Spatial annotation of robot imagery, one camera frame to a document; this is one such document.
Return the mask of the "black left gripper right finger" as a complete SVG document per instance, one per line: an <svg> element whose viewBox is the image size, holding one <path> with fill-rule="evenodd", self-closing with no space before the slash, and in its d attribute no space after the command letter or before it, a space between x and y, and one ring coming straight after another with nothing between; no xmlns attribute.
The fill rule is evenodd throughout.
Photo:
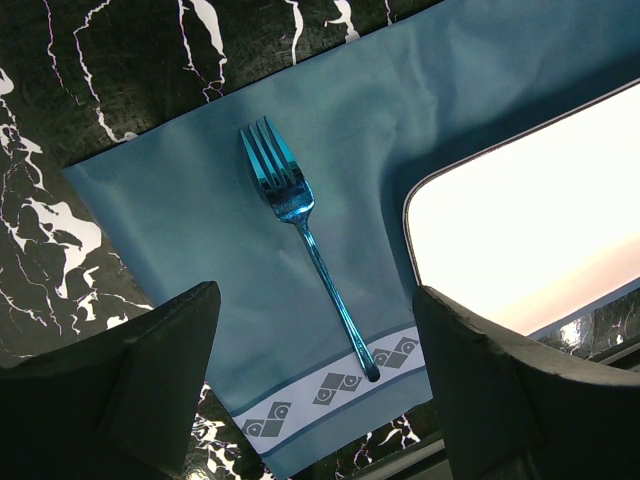
<svg viewBox="0 0 640 480"><path fill-rule="evenodd" d="M413 313L456 479L636 479L639 375L420 287Z"/></svg>

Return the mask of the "white rectangular plate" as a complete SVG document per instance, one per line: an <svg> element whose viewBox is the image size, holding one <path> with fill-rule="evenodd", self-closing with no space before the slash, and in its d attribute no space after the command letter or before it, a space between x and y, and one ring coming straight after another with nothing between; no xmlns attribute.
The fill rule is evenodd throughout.
<svg viewBox="0 0 640 480"><path fill-rule="evenodd" d="M522 335L639 286L639 85L427 177L407 195L417 282Z"/></svg>

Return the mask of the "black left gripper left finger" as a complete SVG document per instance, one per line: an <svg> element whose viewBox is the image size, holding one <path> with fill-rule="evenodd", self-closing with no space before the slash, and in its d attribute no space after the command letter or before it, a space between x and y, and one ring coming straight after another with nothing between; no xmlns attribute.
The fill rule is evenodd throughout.
<svg viewBox="0 0 640 480"><path fill-rule="evenodd" d="M202 282L1 371L4 479L177 479L220 310Z"/></svg>

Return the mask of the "blue patterned cloth placemat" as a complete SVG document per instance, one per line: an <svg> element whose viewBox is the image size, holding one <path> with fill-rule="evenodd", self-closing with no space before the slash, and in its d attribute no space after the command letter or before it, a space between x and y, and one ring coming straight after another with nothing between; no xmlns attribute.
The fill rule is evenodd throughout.
<svg viewBox="0 0 640 480"><path fill-rule="evenodd" d="M213 280L206 380L288 478L431 398L400 210L431 172L639 74L635 1L444 1L70 166L145 294ZM272 120L315 196L310 225L377 355L370 383L243 139Z"/></svg>

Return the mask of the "blue small fork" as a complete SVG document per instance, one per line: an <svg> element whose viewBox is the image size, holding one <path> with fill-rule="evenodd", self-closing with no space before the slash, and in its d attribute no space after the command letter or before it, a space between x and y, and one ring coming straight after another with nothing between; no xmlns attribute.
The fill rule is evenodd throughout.
<svg viewBox="0 0 640 480"><path fill-rule="evenodd" d="M296 228L365 377L372 383L377 382L381 377L379 367L352 320L311 233L309 216L315 206L315 197L293 152L267 117L242 128L240 138L257 185L276 218Z"/></svg>

